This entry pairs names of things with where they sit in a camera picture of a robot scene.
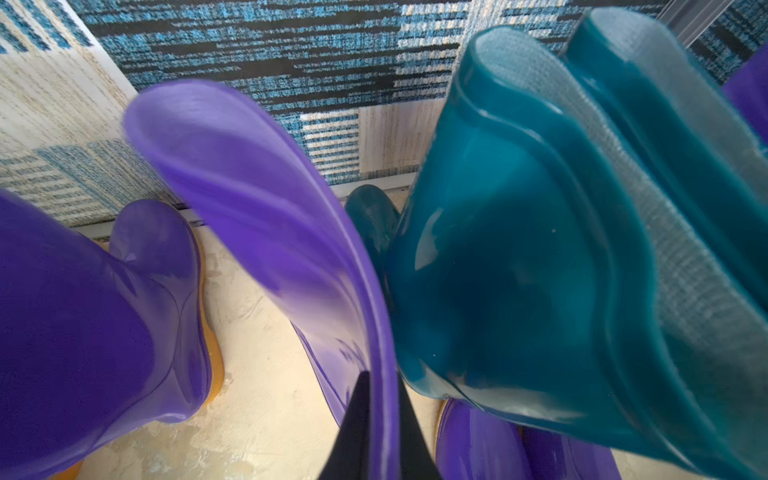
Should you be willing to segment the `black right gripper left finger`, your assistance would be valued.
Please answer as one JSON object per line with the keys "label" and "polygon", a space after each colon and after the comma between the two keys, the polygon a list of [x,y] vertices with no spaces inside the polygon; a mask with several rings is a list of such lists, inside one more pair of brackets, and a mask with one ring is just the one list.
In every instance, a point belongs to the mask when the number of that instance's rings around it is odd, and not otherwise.
{"label": "black right gripper left finger", "polygon": [[370,373],[361,372],[319,480],[368,478]]}

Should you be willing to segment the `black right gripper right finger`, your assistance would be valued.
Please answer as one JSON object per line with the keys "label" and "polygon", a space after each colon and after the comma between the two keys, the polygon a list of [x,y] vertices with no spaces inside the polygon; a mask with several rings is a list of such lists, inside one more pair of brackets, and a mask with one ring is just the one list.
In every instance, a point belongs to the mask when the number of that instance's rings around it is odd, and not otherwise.
{"label": "black right gripper right finger", "polygon": [[442,480],[401,377],[399,384],[400,470],[403,480]]}

